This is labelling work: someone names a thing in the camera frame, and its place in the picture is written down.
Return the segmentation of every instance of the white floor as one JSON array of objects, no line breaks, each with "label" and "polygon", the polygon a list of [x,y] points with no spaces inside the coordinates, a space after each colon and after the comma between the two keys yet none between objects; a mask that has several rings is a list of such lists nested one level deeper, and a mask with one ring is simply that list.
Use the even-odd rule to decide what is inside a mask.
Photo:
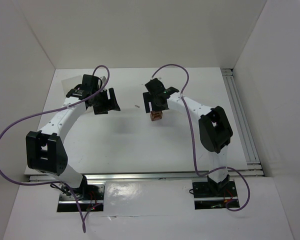
[{"label": "white floor", "polygon": [[[187,117],[170,110],[163,119],[151,122],[145,113],[143,92],[155,68],[110,69],[108,88],[113,87],[121,111],[94,115],[92,109],[82,115],[68,133],[64,146],[68,163],[80,173],[144,173],[193,171],[191,136]],[[83,74],[92,69],[57,69],[44,110],[62,106],[65,92],[81,83]],[[233,130],[228,149],[228,165],[247,169],[246,159],[235,123],[224,80],[219,68],[188,68],[190,81],[184,94],[206,106],[225,109]],[[104,69],[96,72],[105,76]],[[166,88],[179,90],[186,81],[178,68],[162,69],[158,74]],[[39,127],[53,115],[41,117]],[[199,127],[193,123],[198,168],[209,169],[209,155],[199,138]],[[27,167],[26,174],[38,174]]]},{"label": "white floor", "polygon": [[[127,182],[117,182],[117,193],[124,197],[119,199],[117,194],[109,194],[113,187],[106,188],[108,204],[104,212],[90,213],[86,234],[78,212],[56,212],[58,190],[48,185],[20,186],[4,240],[293,240],[273,179],[247,180],[251,199],[240,212],[194,210],[188,192],[191,185],[184,180],[145,182],[138,191],[127,191],[131,189]],[[243,205],[246,186],[240,178],[235,182]],[[148,191],[154,196],[144,198]],[[162,211],[154,210],[154,203]]]}]

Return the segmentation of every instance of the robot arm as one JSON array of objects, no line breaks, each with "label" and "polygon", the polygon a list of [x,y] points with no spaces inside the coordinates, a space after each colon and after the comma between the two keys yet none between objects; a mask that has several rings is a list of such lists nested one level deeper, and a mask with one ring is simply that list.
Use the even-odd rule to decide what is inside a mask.
[{"label": "robot arm", "polygon": [[[94,94],[104,81],[105,77],[100,79],[96,76],[83,75],[82,84],[68,92],[62,107],[77,103]],[[38,132],[30,131],[26,136],[28,167],[67,183],[82,198],[91,192],[89,188],[95,186],[89,186],[86,177],[68,164],[63,143],[71,127],[88,107],[93,107],[95,115],[107,114],[110,110],[120,111],[114,89],[109,88],[108,91],[110,99],[107,90],[104,90],[87,101],[57,112]]]},{"label": "robot arm", "polygon": [[[157,78],[149,81],[145,84],[145,87],[148,92],[143,93],[143,99],[147,113],[150,112],[150,103],[152,108],[151,114],[171,109],[187,115],[186,107],[178,89],[174,87],[166,89]],[[185,96],[183,99],[188,106],[191,120],[199,126],[200,141],[209,152],[210,170],[226,166],[227,149],[233,131],[224,109],[220,106],[211,108]],[[156,119],[161,117],[162,112],[157,115]],[[229,181],[227,169],[209,174],[208,181],[211,188],[217,192],[220,191]]]}]

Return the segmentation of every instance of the white wall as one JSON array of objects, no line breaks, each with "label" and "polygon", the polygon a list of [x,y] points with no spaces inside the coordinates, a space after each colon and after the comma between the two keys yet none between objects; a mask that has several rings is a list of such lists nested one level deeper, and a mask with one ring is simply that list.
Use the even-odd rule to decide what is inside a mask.
[{"label": "white wall", "polygon": [[57,69],[233,68],[266,0],[13,0]]},{"label": "white wall", "polygon": [[[10,0],[0,0],[0,132],[12,121],[42,111],[54,67]],[[23,179],[25,137],[39,118],[13,127],[0,143],[0,166]],[[0,176],[0,239],[3,238],[18,186]]]},{"label": "white wall", "polygon": [[300,0],[267,1],[234,79],[259,157],[300,240]]}]

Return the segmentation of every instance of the wall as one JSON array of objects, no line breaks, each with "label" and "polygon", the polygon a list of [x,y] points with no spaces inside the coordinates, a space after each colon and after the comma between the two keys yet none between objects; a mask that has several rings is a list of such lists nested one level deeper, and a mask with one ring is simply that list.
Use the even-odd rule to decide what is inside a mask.
[{"label": "wall", "polygon": [[[55,68],[10,0],[0,0],[0,132],[12,121],[42,111]],[[15,180],[26,168],[25,136],[39,118],[13,127],[0,143],[0,166]],[[18,186],[0,176],[0,239]]]},{"label": "wall", "polygon": [[257,151],[300,240],[300,0],[268,0],[234,68]]},{"label": "wall", "polygon": [[233,68],[266,0],[13,0],[57,69]]}]

